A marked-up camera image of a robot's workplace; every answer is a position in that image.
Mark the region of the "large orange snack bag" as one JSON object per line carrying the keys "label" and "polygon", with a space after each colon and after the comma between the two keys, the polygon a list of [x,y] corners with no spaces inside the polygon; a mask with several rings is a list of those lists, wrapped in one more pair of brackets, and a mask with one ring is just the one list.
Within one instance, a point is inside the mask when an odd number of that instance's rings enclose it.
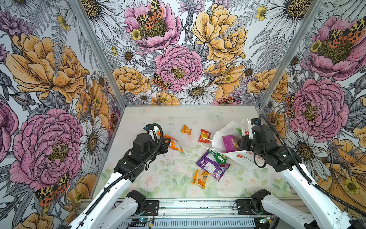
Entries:
{"label": "large orange snack bag", "polygon": [[180,144],[174,137],[169,136],[167,134],[163,134],[163,142],[158,150],[158,153],[165,154],[168,152],[168,149],[183,152],[183,148],[180,146]]}

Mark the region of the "white floral paper bag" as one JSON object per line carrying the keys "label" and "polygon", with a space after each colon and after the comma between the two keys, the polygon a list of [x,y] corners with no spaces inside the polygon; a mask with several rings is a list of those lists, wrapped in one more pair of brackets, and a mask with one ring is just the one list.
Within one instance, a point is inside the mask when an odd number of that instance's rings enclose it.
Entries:
{"label": "white floral paper bag", "polygon": [[217,131],[213,137],[204,135],[199,142],[202,145],[210,144],[209,150],[227,157],[247,170],[264,168],[265,161],[260,156],[240,148],[243,137],[248,137],[250,140],[253,138],[253,126],[247,118],[243,119],[241,124],[231,121],[227,126]]}

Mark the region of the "magenta snack bag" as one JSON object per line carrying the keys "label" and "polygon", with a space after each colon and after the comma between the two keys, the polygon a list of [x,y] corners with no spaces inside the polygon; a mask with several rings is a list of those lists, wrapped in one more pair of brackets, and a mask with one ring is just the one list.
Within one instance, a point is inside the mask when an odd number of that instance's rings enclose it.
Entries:
{"label": "magenta snack bag", "polygon": [[223,136],[223,143],[227,153],[241,151],[240,140],[233,135]]}

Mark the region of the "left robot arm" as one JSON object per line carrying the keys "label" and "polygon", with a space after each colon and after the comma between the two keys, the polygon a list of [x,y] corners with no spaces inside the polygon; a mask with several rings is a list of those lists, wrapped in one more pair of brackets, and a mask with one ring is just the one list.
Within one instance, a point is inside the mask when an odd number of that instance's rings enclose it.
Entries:
{"label": "left robot arm", "polygon": [[165,154],[170,138],[162,130],[147,129],[133,141],[132,148],[118,161],[109,180],[85,210],[60,229],[116,229],[134,214],[142,214],[146,197],[133,190],[117,207],[114,204],[159,154]]}

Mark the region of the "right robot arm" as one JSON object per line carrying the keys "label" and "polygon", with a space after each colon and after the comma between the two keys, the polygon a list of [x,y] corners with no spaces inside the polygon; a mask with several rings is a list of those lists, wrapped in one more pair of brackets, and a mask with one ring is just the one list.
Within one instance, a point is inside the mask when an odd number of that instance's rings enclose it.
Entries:
{"label": "right robot arm", "polygon": [[296,191],[310,211],[306,214],[277,199],[271,192],[261,189],[254,193],[248,205],[239,204],[239,210],[251,210],[254,214],[270,213],[295,229],[362,229],[361,221],[353,219],[338,208],[334,201],[364,215],[364,212],[338,199],[321,188],[301,164],[300,158],[283,143],[277,144],[277,134],[272,126],[250,125],[241,129],[241,149],[260,156],[264,165],[271,166]]}

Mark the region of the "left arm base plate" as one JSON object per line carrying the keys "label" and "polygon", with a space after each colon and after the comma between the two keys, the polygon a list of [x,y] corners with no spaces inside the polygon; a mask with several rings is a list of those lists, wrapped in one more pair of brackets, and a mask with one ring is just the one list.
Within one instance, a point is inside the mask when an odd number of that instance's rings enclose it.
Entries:
{"label": "left arm base plate", "polygon": [[160,205],[160,201],[159,200],[146,200],[145,201],[145,207],[144,207],[144,211],[142,212],[142,216],[158,216],[159,213],[159,205]]}

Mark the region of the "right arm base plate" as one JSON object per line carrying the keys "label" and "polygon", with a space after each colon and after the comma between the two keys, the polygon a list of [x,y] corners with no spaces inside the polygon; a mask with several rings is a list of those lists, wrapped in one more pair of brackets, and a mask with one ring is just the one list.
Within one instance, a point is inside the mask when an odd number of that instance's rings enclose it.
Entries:
{"label": "right arm base plate", "polygon": [[236,210],[238,215],[256,215],[253,210],[252,200],[251,199],[237,199],[235,201]]}

